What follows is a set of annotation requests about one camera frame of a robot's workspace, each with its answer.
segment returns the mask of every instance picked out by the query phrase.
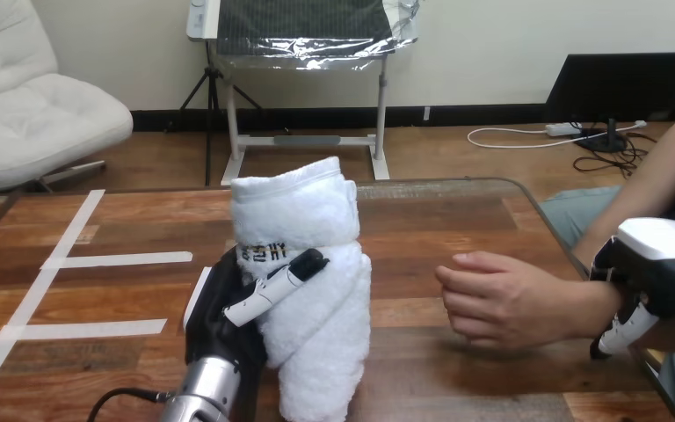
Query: black cable on floor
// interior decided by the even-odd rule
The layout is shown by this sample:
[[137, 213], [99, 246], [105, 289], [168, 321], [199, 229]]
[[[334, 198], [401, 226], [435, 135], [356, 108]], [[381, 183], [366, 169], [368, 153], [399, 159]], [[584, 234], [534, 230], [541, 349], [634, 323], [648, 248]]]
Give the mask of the black cable on floor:
[[[630, 176], [633, 175], [633, 171], [638, 168], [638, 164], [643, 160], [645, 156], [648, 155], [648, 151], [646, 151], [645, 149], [636, 148], [629, 138], [643, 138], [652, 142], [656, 142], [656, 140], [651, 138], [650, 136], [638, 134], [636, 132], [627, 132], [625, 136], [628, 138], [627, 139], [628, 147], [625, 150], [617, 153], [612, 153], [611, 158], [602, 156], [595, 151], [589, 151], [592, 153], [592, 156], [581, 156], [579, 158], [576, 158], [576, 160], [573, 162], [573, 168], [582, 173], [585, 173], [589, 171], [604, 170], [609, 167], [617, 167], [618, 169], [620, 169], [623, 178], [629, 178]], [[597, 162], [605, 164], [599, 167], [584, 168], [578, 165], [579, 163], [582, 162]]]
[[107, 402], [107, 400], [110, 400], [115, 396], [123, 395], [138, 397], [151, 403], [164, 403], [172, 397], [172, 394], [169, 392], [152, 391], [150, 389], [114, 389], [112, 391], [108, 391], [104, 396], [99, 398], [97, 403], [94, 404], [94, 407], [91, 408], [91, 412], [89, 413], [89, 417], [86, 419], [86, 422], [94, 422], [94, 419], [97, 417], [99, 410], [102, 409], [102, 406], [105, 404], [105, 402]]

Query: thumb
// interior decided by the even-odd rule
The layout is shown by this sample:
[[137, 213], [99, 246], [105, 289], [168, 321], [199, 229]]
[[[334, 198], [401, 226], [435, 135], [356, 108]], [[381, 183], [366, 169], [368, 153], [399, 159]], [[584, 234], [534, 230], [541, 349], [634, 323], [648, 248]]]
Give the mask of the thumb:
[[481, 273], [510, 273], [527, 265], [515, 258], [484, 251], [454, 255], [453, 260], [462, 270]]

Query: white armchair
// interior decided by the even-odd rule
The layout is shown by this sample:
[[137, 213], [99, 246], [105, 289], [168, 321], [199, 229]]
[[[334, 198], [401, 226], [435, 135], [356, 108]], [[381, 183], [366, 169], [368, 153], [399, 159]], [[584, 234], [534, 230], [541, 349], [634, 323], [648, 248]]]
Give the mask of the white armchair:
[[104, 165], [45, 176], [122, 142], [133, 130], [130, 112], [117, 99], [57, 70], [30, 0], [0, 0], [0, 190]]

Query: rolled white towel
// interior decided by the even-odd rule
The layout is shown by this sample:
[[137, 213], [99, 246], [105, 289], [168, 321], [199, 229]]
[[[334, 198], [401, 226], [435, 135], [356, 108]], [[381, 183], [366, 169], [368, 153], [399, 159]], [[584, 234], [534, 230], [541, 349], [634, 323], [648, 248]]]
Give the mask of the rolled white towel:
[[253, 279], [302, 251], [330, 263], [258, 319], [279, 367], [280, 412], [293, 422], [343, 421], [363, 375], [371, 261], [356, 241], [356, 185], [331, 157], [275, 178], [231, 184], [237, 261]]

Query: wooden table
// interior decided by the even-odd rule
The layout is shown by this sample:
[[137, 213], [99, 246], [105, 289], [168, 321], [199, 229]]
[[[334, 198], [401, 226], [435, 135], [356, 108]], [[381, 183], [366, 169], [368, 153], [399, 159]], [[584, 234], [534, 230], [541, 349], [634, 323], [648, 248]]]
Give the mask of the wooden table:
[[[229, 192], [38, 195], [4, 206], [11, 208], [0, 218], [0, 353], [8, 353], [0, 361], [0, 421], [84, 420], [109, 389], [176, 388], [185, 372], [185, 305], [203, 267], [232, 244]], [[80, 208], [85, 223], [76, 221]], [[373, 330], [349, 420], [672, 420], [628, 355], [591, 361], [588, 340], [485, 353], [448, 328], [432, 270], [451, 265], [457, 252], [504, 253], [580, 278], [520, 186], [502, 179], [367, 184], [359, 187], [359, 212], [374, 267]], [[82, 267], [109, 255], [178, 251], [192, 258]], [[75, 259], [92, 256], [105, 257]], [[89, 327], [62, 324], [157, 319], [166, 319], [158, 334], [55, 338], [82, 337]], [[34, 327], [46, 324], [54, 325]], [[266, 372], [257, 420], [280, 420], [278, 400], [277, 376]], [[160, 410], [113, 399], [98, 420], [151, 421]]]

